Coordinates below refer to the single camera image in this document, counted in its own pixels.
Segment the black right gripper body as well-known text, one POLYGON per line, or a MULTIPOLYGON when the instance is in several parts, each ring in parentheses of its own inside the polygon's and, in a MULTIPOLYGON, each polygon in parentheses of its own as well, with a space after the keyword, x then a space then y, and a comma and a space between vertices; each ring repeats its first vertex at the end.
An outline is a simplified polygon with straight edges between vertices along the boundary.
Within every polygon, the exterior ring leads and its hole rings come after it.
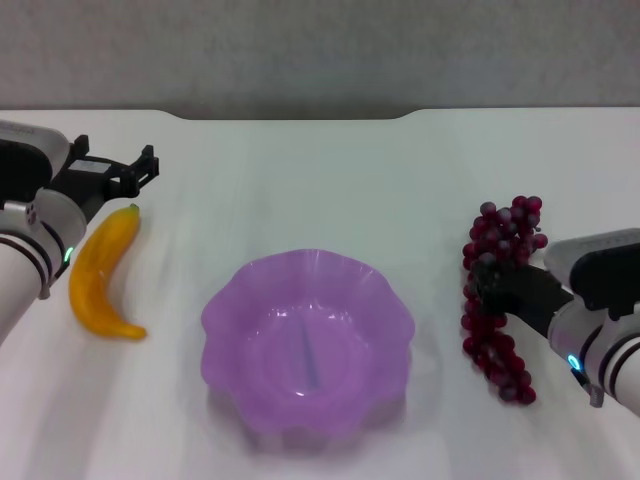
POLYGON ((548 337, 555 314, 574 296, 551 273, 527 266, 504 277, 504 311, 548 337))

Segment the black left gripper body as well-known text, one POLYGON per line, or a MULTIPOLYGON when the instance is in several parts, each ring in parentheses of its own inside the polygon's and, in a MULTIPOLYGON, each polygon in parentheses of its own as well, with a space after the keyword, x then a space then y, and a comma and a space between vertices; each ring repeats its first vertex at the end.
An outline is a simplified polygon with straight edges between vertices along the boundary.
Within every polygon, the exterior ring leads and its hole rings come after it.
POLYGON ((99 157, 76 159, 55 177, 49 188, 70 198, 89 223, 111 199, 109 183, 124 168, 123 164, 99 157))

